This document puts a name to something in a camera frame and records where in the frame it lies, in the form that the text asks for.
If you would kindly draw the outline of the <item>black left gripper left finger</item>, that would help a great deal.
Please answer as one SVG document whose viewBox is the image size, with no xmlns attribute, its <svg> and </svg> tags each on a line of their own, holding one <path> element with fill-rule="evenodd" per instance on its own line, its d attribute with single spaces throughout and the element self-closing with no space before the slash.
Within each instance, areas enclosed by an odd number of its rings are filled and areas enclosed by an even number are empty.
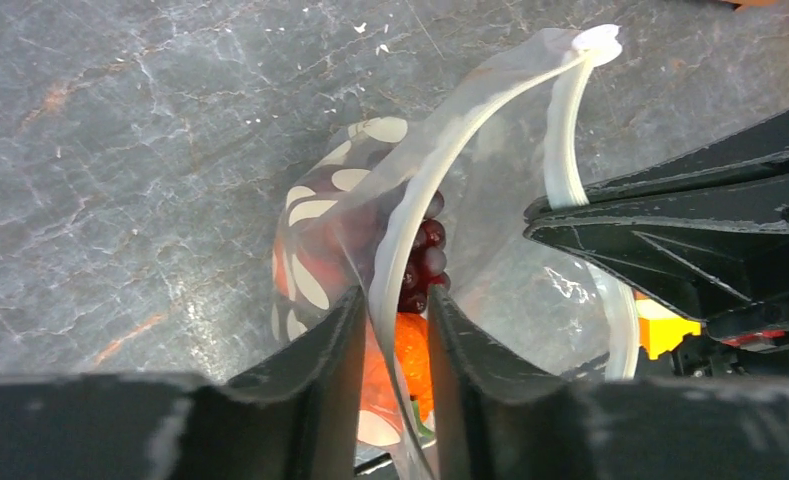
<svg viewBox="0 0 789 480">
<path fill-rule="evenodd" d="M 215 384 L 190 373 L 0 376 L 0 479 L 350 479 L 365 300 Z"/>
</svg>

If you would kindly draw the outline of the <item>pink toy peach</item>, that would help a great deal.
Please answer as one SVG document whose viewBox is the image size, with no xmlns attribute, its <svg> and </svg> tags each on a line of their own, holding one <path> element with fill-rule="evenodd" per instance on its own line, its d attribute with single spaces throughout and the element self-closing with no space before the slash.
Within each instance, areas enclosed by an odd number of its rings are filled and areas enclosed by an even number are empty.
<svg viewBox="0 0 789 480">
<path fill-rule="evenodd" d="M 328 310 L 358 282 L 331 226 L 279 228 L 272 254 L 276 290 L 308 309 Z"/>
</svg>

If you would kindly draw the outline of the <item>clear dotted zip top bag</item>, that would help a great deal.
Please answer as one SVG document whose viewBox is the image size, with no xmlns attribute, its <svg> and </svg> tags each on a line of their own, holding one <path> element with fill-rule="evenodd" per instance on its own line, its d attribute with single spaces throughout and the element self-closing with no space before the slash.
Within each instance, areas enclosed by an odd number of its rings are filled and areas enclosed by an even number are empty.
<svg viewBox="0 0 789 480">
<path fill-rule="evenodd" d="M 446 272 L 452 299 L 472 320 L 511 328 L 524 357 L 561 374 L 601 358 L 609 380 L 634 376 L 639 326 L 630 289 L 601 269 L 542 249 L 528 255 L 523 213 L 588 203 L 575 149 L 577 116 L 592 73 L 622 51 L 619 27 L 546 28 L 472 70 L 427 118 L 376 117 L 343 128 L 330 152 L 287 192 L 279 228 L 331 226 L 369 302 L 368 327 L 383 354 L 405 437 L 380 447 L 400 479 L 437 469 L 407 406 L 396 358 L 401 282 L 436 191 L 445 198 Z M 291 342 L 325 311 L 274 286 L 271 326 Z"/>
</svg>

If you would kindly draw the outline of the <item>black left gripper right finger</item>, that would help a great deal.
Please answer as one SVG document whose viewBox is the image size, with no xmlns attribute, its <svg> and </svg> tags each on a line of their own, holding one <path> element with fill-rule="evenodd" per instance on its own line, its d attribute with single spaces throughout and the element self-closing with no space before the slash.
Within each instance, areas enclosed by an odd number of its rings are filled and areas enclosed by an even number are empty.
<svg viewBox="0 0 789 480">
<path fill-rule="evenodd" d="M 789 479 L 789 380 L 567 381 L 428 302 L 442 479 Z"/>
</svg>

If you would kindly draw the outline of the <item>orange toy pumpkin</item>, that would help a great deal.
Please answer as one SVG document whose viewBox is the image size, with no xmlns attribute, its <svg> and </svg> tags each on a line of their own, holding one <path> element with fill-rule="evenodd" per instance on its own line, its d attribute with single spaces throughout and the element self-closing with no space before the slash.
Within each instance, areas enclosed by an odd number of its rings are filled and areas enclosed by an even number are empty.
<svg viewBox="0 0 789 480">
<path fill-rule="evenodd" d="M 413 313 L 398 313 L 396 358 L 409 395 L 407 406 L 419 415 L 420 433 L 434 429 L 433 387 L 428 351 L 427 320 Z M 386 447 L 405 437 L 406 417 L 400 413 L 398 395 L 373 331 L 366 333 L 363 378 L 359 405 L 357 439 L 371 446 Z"/>
</svg>

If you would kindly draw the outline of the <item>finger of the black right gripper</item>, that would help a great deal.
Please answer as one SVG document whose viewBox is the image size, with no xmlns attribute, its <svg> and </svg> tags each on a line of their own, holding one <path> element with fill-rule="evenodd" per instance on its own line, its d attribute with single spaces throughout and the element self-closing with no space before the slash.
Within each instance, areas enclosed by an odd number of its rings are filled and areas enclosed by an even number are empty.
<svg viewBox="0 0 789 480">
<path fill-rule="evenodd" d="M 789 222 L 789 110 L 653 167 L 593 184 L 529 222 Z"/>
<path fill-rule="evenodd" d="M 789 349 L 789 174 L 539 213 L 524 235 L 702 323 L 721 343 Z"/>
</svg>

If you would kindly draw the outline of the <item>orange yellow block stack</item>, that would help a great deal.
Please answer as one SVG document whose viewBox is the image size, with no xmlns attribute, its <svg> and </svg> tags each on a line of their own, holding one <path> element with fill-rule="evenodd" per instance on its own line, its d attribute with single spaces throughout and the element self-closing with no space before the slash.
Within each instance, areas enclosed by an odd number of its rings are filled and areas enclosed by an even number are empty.
<svg viewBox="0 0 789 480">
<path fill-rule="evenodd" d="M 640 329 L 640 344 L 649 360 L 672 352 L 687 335 L 700 336 L 702 325 L 687 320 L 652 298 L 634 291 L 635 309 Z"/>
</svg>

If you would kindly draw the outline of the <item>dark purple grape bunch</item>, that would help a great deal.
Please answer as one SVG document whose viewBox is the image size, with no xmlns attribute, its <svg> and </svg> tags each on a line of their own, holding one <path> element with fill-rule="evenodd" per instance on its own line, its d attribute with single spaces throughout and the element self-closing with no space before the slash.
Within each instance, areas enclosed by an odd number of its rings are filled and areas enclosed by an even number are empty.
<svg viewBox="0 0 789 480">
<path fill-rule="evenodd" d="M 429 288 L 440 285 L 449 289 L 451 279 L 446 272 L 446 228 L 439 220 L 445 198 L 436 191 L 412 242 L 409 260 L 403 274 L 397 310 L 422 314 L 426 310 Z"/>
</svg>

